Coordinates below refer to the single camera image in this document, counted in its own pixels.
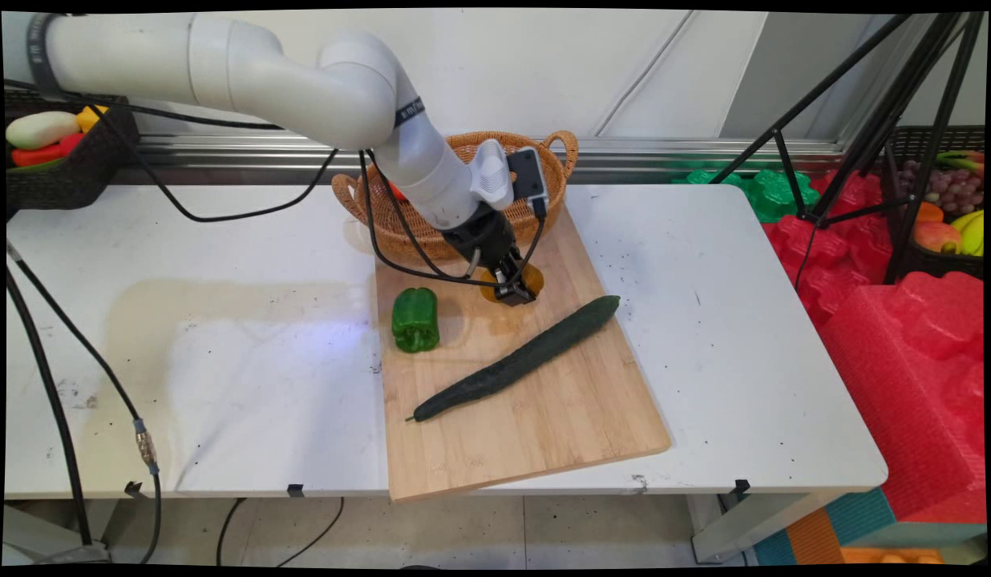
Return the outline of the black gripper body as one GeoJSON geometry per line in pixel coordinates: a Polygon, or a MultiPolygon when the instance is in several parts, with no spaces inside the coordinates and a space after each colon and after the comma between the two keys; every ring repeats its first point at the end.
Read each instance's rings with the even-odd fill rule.
{"type": "Polygon", "coordinates": [[[444,240],[474,269],[488,270],[496,278],[512,278],[522,256],[509,220],[500,211],[478,205],[465,223],[442,232],[444,240]]]}

